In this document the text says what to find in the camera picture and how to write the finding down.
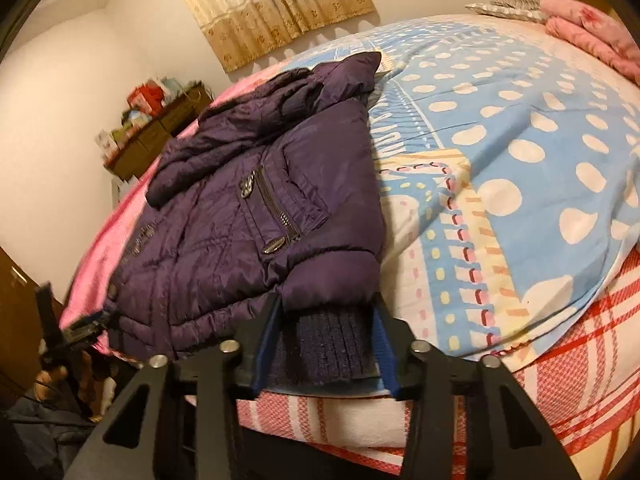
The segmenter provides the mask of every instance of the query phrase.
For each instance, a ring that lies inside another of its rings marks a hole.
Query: metal screw
[[[426,354],[431,350],[431,345],[424,339],[416,339],[411,343],[411,350],[417,354]]]
[[[237,352],[240,349],[240,343],[235,339],[227,339],[220,343],[220,351],[225,354],[231,354],[231,352]]]
[[[152,368],[161,368],[169,362],[169,358],[166,355],[158,354],[149,359],[149,364]]]
[[[485,355],[482,358],[482,364],[487,368],[499,368],[500,359],[498,359],[495,355]]]

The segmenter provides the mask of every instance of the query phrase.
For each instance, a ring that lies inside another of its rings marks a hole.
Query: jacket cuff
[[[370,312],[352,306],[286,314],[270,383],[320,385],[375,375]]]

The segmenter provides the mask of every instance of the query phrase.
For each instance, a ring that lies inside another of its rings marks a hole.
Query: wall
[[[96,10],[61,23],[0,64],[0,246],[57,298],[111,211],[94,136],[118,126],[151,67]]]
[[[217,94],[241,77],[327,40],[408,18],[465,12],[465,4],[486,1],[373,0],[376,14],[305,34],[231,74],[225,74],[183,0],[109,0],[106,9],[114,26],[157,75],[171,75],[182,83],[202,79]]]

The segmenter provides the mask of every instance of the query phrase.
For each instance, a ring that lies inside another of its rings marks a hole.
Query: clutter on dresser
[[[212,101],[203,83],[186,87],[173,78],[150,79],[127,97],[121,127],[103,130],[95,142],[104,167],[123,181],[140,178],[166,142],[196,120]]]

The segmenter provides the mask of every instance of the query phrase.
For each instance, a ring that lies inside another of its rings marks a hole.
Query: puffer jacket
[[[385,238],[365,106],[379,63],[366,52],[282,73],[168,143],[111,277],[113,348],[188,356],[276,291],[276,367],[311,383],[367,373]]]

